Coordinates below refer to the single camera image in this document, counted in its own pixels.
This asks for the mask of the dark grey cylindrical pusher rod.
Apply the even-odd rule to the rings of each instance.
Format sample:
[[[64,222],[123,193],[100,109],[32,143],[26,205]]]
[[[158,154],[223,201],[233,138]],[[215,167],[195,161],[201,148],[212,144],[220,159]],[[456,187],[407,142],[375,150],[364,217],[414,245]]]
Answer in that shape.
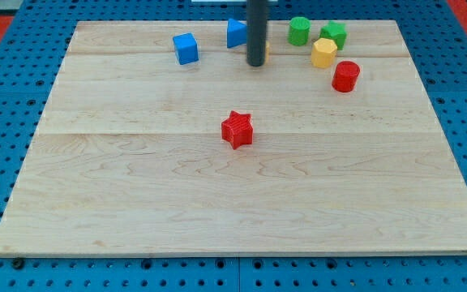
[[[252,67],[265,63],[268,27],[266,0],[246,1],[246,62]]]

